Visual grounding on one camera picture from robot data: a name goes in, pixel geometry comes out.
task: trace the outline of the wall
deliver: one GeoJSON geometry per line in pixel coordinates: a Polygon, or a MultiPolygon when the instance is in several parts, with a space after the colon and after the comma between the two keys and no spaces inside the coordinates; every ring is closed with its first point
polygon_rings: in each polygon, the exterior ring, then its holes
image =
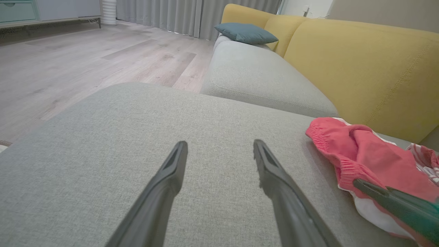
{"type": "Polygon", "coordinates": [[[331,3],[332,0],[285,0],[281,14],[303,16],[303,8],[305,5],[308,5],[311,13],[307,17],[324,17],[327,15],[331,3]]]}
{"type": "Polygon", "coordinates": [[[439,0],[334,0],[327,19],[439,33],[439,0]]]}

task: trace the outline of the gray sofa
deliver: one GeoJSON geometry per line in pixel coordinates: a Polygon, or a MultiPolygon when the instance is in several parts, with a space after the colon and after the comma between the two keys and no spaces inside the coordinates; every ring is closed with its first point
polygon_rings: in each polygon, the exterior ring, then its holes
{"type": "Polygon", "coordinates": [[[219,36],[201,93],[306,116],[338,116],[314,84],[264,46],[219,36]]]}
{"type": "Polygon", "coordinates": [[[180,140],[189,154],[164,246],[280,246],[271,201],[259,188],[256,138],[343,246],[416,246],[357,213],[305,136],[312,120],[150,84],[103,89],[0,153],[0,246],[104,246],[180,140]]]}

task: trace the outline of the wooden floor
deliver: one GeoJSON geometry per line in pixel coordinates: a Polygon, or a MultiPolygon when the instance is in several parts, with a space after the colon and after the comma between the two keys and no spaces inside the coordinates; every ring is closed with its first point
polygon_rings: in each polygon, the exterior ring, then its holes
{"type": "Polygon", "coordinates": [[[0,140],[15,142],[92,93],[124,82],[199,92],[213,41],[119,21],[0,42],[0,140]]]}

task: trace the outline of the pink fabric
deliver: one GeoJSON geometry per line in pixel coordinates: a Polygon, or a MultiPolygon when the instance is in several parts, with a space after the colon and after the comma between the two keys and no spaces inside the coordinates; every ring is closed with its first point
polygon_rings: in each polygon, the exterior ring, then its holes
{"type": "MultiPolygon", "coordinates": [[[[435,202],[439,187],[427,174],[419,171],[411,151],[387,143],[364,125],[346,125],[334,118],[317,118],[306,131],[319,151],[334,165],[340,188],[354,192],[359,198],[369,198],[353,186],[360,178],[380,187],[398,189],[424,200],[435,202]]],[[[437,167],[434,152],[423,152],[437,167]]],[[[422,246],[430,246],[425,238],[399,221],[376,202],[377,208],[392,216],[422,246]]]]}

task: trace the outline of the fabric upholstery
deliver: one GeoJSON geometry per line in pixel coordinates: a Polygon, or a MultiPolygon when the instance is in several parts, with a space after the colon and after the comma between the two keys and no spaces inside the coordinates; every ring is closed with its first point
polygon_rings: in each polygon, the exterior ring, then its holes
{"type": "Polygon", "coordinates": [[[226,23],[226,22],[251,23],[260,28],[264,28],[268,19],[272,16],[274,16],[274,14],[244,7],[237,4],[228,4],[224,8],[223,18],[221,19],[221,23],[226,23]]]}
{"type": "Polygon", "coordinates": [[[278,39],[267,30],[248,23],[221,23],[216,25],[215,29],[224,36],[245,44],[266,44],[278,41],[278,39]]]}
{"type": "Polygon", "coordinates": [[[306,17],[293,15],[274,15],[265,24],[265,30],[276,36],[279,41],[267,44],[274,52],[283,57],[290,44],[291,37],[306,17]]]}
{"type": "Polygon", "coordinates": [[[334,105],[282,57],[239,42],[216,47],[201,93],[307,116],[337,116],[334,105]]]}
{"type": "Polygon", "coordinates": [[[150,84],[103,89],[0,153],[0,246],[104,246],[180,140],[189,153],[164,246],[280,246],[255,138],[343,246],[416,246],[356,212],[305,136],[311,120],[150,84]]]}
{"type": "Polygon", "coordinates": [[[419,144],[439,152],[439,126],[430,132],[419,144]]]}
{"type": "MultiPolygon", "coordinates": [[[[223,41],[231,41],[231,39],[227,36],[220,34],[218,36],[218,39],[216,39],[215,44],[213,45],[213,51],[215,51],[216,47],[223,41]]],[[[260,48],[267,49],[267,50],[271,51],[271,48],[267,44],[255,44],[253,46],[260,47],[260,48]]]]}
{"type": "Polygon", "coordinates": [[[439,34],[314,19],[284,56],[347,122],[411,142],[439,124],[439,34]]]}

